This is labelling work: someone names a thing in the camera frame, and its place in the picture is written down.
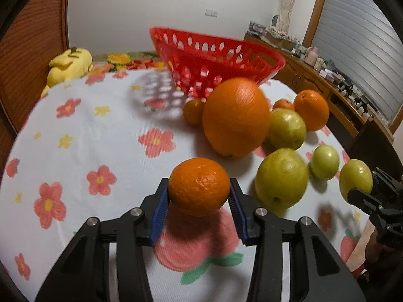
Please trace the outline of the person's right hand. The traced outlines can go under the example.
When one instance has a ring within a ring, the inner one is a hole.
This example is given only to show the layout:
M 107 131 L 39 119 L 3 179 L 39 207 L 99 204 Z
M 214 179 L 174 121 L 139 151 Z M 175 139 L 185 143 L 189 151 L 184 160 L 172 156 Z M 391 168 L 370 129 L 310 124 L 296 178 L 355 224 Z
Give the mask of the person's right hand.
M 370 235 L 370 239 L 365 247 L 365 262 L 364 267 L 366 271 L 369 271 L 373 265 L 376 264 L 382 252 L 394 252 L 393 248 L 383 245 L 377 241 L 378 231 L 374 228 L 373 233 Z

